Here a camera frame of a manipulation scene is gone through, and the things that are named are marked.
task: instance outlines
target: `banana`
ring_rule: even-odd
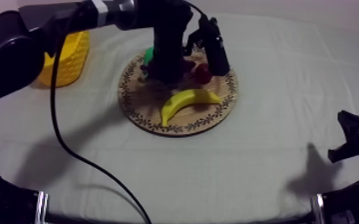
[[[188,89],[172,96],[161,110],[162,126],[167,127],[168,120],[180,109],[192,104],[219,104],[220,98],[205,89]]]

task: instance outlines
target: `white tablecloth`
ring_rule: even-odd
[[[127,120],[117,83],[131,58],[152,45],[153,31],[105,27],[91,32],[81,78],[57,91],[68,145],[121,179],[156,223],[303,213],[311,195],[359,180],[358,157],[327,159],[327,150],[344,142],[337,113],[359,114],[359,35],[276,18],[215,16],[240,85],[237,104],[220,125],[164,138]],[[57,213],[142,221],[122,189],[61,149],[49,90],[35,83],[0,99],[0,174],[50,193]]]

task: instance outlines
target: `round wooden board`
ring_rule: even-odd
[[[214,76],[206,85],[196,83],[194,69],[200,63],[207,63],[203,50],[196,48],[191,56],[186,57],[188,60],[195,61],[197,66],[191,73],[184,75],[183,81],[178,84],[177,88],[171,90],[158,81],[144,81],[144,75],[140,69],[144,53],[136,56],[124,69],[118,90],[121,109],[138,127],[164,136],[195,135],[216,126],[233,109],[238,96],[238,81],[233,70],[225,76]],[[168,121],[168,127],[162,127],[160,110],[164,103],[175,93],[197,88],[216,93],[221,103],[190,105],[177,112]]]

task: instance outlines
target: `dark red fruit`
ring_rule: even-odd
[[[197,66],[196,71],[196,81],[199,84],[207,84],[212,80],[212,73],[209,71],[209,65],[207,63],[202,63]]]

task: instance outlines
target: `yellow plastic container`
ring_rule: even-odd
[[[89,51],[89,31],[67,35],[58,65],[56,86],[73,83],[81,75],[83,64]],[[45,64],[38,79],[41,83],[51,86],[51,73],[54,57],[45,54]]]

